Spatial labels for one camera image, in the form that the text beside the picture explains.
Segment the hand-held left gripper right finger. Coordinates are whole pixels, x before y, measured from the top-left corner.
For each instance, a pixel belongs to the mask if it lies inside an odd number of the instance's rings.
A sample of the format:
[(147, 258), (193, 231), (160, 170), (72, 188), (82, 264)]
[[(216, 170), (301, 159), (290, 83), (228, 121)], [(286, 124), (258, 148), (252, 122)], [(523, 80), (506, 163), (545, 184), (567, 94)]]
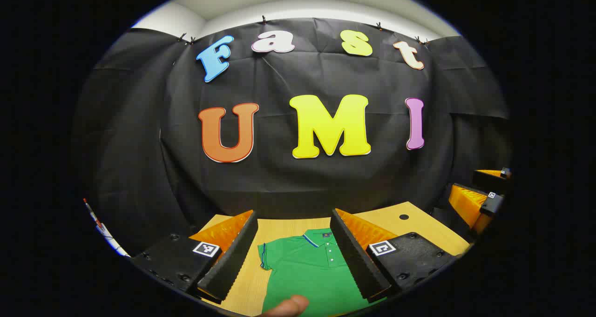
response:
[(391, 233), (341, 209), (330, 228), (362, 297), (400, 295), (451, 266), (458, 258), (419, 232)]

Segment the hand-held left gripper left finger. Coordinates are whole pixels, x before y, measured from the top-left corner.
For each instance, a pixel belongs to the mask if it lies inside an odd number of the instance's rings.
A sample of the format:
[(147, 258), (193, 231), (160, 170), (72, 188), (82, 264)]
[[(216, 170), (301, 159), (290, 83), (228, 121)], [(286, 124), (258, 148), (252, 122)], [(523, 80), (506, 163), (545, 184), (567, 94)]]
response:
[(226, 299), (258, 229), (253, 210), (192, 236), (171, 233), (132, 263), (175, 290), (219, 304)]

